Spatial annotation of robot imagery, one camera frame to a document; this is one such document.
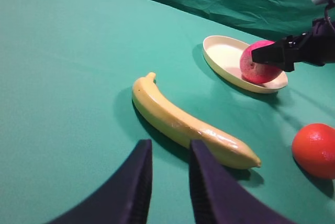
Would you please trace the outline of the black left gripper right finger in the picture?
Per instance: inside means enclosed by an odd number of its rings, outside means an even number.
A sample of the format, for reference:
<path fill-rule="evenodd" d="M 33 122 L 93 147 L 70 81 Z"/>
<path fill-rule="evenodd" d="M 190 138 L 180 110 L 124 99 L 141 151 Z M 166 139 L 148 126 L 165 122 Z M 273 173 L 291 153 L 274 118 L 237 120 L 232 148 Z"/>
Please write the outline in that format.
<path fill-rule="evenodd" d="M 248 193 L 201 140 L 190 145 L 189 190 L 196 223 L 293 223 Z"/>

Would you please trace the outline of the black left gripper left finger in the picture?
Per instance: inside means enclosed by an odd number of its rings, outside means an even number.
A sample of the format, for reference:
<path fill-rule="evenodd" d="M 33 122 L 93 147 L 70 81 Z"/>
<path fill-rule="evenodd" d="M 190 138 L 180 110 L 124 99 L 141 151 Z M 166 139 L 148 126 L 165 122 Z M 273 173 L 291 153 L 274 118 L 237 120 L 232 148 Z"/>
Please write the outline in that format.
<path fill-rule="evenodd" d="M 92 195 L 50 223 L 146 223 L 152 194 L 152 142 L 140 140 Z"/>

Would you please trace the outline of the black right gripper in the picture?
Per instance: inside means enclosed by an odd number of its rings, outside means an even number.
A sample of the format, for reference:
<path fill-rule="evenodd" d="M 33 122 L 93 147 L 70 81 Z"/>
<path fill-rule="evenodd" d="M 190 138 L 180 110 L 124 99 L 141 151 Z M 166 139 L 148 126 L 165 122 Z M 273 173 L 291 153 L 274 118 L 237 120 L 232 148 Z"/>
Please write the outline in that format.
<path fill-rule="evenodd" d="M 251 55 L 253 62 L 285 72 L 294 71 L 294 63 L 298 59 L 314 66 L 334 63 L 334 23 L 329 17 L 315 19 L 310 31 L 254 49 Z"/>

